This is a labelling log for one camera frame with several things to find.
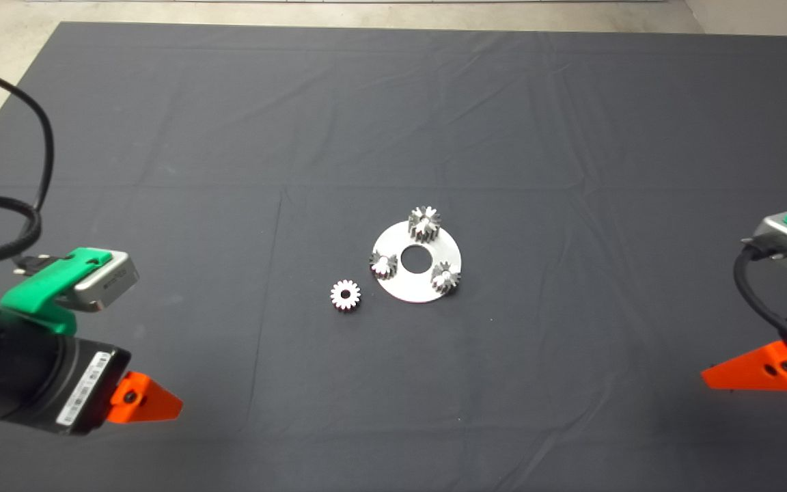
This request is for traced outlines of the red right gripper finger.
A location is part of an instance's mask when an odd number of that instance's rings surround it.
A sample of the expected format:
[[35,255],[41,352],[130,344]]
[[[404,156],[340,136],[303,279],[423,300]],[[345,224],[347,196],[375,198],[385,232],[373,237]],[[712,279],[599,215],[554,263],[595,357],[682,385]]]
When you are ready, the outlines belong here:
[[777,340],[702,371],[716,390],[787,392],[787,342]]

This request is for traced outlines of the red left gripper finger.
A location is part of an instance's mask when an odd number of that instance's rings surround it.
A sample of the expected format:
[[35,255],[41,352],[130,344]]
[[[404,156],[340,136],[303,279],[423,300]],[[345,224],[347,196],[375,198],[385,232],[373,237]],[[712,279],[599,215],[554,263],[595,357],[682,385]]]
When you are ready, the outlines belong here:
[[140,372],[128,371],[109,399],[107,420],[116,424],[175,420],[183,401]]

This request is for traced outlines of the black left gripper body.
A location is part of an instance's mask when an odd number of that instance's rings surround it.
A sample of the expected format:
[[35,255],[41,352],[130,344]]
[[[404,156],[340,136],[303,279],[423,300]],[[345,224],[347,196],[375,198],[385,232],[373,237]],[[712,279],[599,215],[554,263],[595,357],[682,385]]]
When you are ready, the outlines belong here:
[[0,421],[87,435],[106,420],[130,361],[113,344],[0,321]]

